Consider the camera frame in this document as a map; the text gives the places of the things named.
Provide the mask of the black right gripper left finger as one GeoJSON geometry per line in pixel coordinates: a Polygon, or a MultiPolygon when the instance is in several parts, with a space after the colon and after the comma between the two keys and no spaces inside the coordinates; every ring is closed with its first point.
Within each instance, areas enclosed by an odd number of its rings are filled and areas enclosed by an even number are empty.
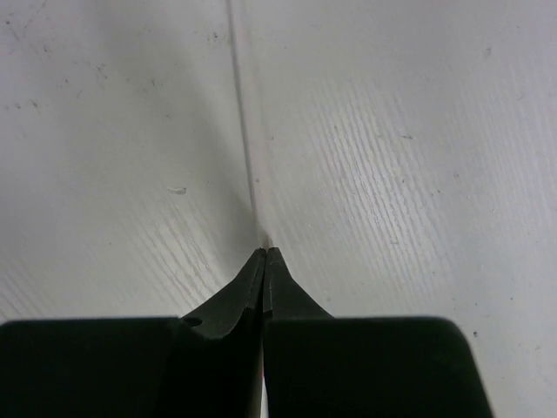
{"type": "Polygon", "coordinates": [[[1,327],[4,417],[253,417],[266,252],[183,317],[1,327]]]}

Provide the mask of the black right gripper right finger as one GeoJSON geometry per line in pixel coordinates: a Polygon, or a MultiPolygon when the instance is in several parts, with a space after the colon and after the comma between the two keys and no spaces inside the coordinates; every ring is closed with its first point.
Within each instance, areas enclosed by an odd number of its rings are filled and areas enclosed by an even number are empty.
{"type": "Polygon", "coordinates": [[[437,317],[336,318],[269,250],[264,375],[271,417],[489,417],[463,333],[437,317]]]}

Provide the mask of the clear chopstick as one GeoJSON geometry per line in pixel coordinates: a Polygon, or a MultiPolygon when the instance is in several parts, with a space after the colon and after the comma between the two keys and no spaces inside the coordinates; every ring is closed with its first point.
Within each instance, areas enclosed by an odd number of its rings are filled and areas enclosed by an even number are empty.
{"type": "Polygon", "coordinates": [[[258,244],[268,249],[272,246],[272,238],[263,214],[262,186],[265,184],[265,165],[261,162],[265,154],[263,147],[265,134],[258,98],[257,74],[252,56],[252,41],[245,21],[245,3],[228,1],[226,8],[250,205],[258,244]]]}

